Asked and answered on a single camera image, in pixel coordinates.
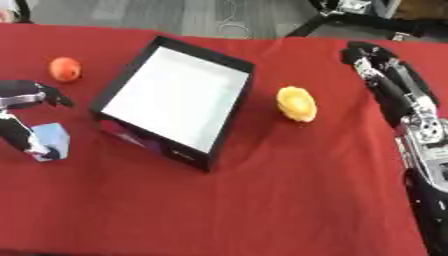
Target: red cloth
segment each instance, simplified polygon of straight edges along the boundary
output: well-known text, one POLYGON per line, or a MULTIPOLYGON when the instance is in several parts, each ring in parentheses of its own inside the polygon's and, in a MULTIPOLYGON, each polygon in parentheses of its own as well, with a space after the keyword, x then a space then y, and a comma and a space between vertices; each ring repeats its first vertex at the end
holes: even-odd
MULTIPOLYGON (((153 31, 0 26, 0 79, 49 85, 47 65, 69 56, 82 80, 61 85, 78 104, 16 113, 61 122, 68 160, 37 163, 0 144, 0 247, 71 253, 225 256, 422 256, 392 130, 362 81, 341 64, 346 41, 315 38, 187 42, 256 64, 215 170, 205 174, 101 133, 95 95, 153 31), (317 119, 276 108, 280 87, 307 88, 317 119)), ((441 44, 381 42, 421 72, 447 108, 441 44)))

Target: floor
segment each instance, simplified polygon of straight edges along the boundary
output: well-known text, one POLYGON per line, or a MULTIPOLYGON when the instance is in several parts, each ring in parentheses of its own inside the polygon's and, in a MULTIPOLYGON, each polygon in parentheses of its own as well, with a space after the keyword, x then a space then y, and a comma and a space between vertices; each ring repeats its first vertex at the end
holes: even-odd
MULTIPOLYGON (((33 20, 40 24, 148 28, 181 35, 225 38, 282 37, 316 13, 306 0, 28 2, 32 7, 33 20)), ((384 38, 384 33, 361 27, 326 26, 313 36, 378 39, 384 38)))

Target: black box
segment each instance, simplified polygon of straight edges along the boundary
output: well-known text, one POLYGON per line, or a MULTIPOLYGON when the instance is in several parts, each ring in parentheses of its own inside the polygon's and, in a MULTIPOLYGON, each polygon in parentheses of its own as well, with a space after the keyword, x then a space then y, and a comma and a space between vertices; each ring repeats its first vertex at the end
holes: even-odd
POLYGON ((210 170, 254 65, 157 37, 91 106, 103 130, 210 170))

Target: orange ball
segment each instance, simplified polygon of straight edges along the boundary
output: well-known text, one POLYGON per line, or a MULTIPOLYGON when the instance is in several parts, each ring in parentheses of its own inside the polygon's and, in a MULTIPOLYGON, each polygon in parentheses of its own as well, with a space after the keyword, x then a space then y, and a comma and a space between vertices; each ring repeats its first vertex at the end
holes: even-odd
POLYGON ((67 83, 81 76, 81 64, 68 57, 54 59, 49 66, 50 75, 59 82, 67 83))

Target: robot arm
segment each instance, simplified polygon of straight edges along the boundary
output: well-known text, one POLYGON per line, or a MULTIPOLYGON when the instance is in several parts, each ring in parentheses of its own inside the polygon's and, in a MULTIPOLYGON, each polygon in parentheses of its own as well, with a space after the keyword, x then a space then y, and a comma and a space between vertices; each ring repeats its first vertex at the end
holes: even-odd
POLYGON ((46 159, 59 159, 60 153, 43 145, 33 131, 8 109, 26 108, 47 102, 72 107, 73 102, 58 89, 25 80, 0 81, 0 137, 14 148, 46 159))
POLYGON ((44 101, 53 107, 73 106, 56 88, 26 80, 0 81, 0 109, 26 108, 44 101))
POLYGON ((412 67, 377 45, 350 42, 342 61, 375 95, 394 128, 405 167, 404 184, 431 256, 448 255, 448 120, 412 67))

